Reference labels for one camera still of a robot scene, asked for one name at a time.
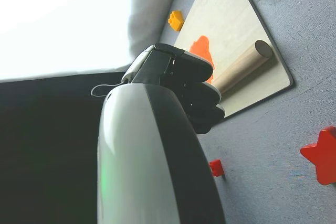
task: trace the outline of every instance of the red toy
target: red toy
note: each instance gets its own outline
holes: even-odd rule
[[[214,175],[216,177],[224,175],[224,170],[223,170],[223,167],[222,167],[221,160],[215,159],[215,160],[211,161],[209,164],[210,164],[210,168],[211,168],[211,171],[212,171],[212,175]]]
[[[316,167],[317,181],[322,185],[336,182],[336,127],[320,131],[317,143],[301,148],[301,154]]]

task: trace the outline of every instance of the wooden rolling pin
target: wooden rolling pin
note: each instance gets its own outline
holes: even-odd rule
[[[212,83],[222,94],[256,70],[273,55],[272,48],[263,40],[257,40],[231,66]]]

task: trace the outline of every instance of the gray table surface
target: gray table surface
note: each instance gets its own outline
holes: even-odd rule
[[[295,85],[199,136],[224,165],[215,181],[227,223],[336,223],[336,184],[320,185],[299,152],[336,126],[336,0],[253,1]],[[172,9],[186,15],[192,3]],[[161,42],[177,36],[167,24]]]

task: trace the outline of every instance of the wooden board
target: wooden board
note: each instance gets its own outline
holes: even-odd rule
[[[292,77],[249,0],[195,0],[175,47],[189,50],[200,36],[209,39],[214,80],[256,40],[272,46],[275,57],[222,96],[226,117],[292,84]]]

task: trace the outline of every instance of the small red object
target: small red object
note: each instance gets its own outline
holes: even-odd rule
[[[317,143],[301,148],[301,154],[316,167],[317,181],[322,185],[336,182],[336,127],[320,131]]]
[[[222,167],[222,163],[219,159],[215,159],[215,160],[211,161],[209,164],[210,164],[210,168],[211,168],[211,171],[212,171],[212,175],[214,175],[216,177],[224,175],[224,170],[223,170],[223,167]]]

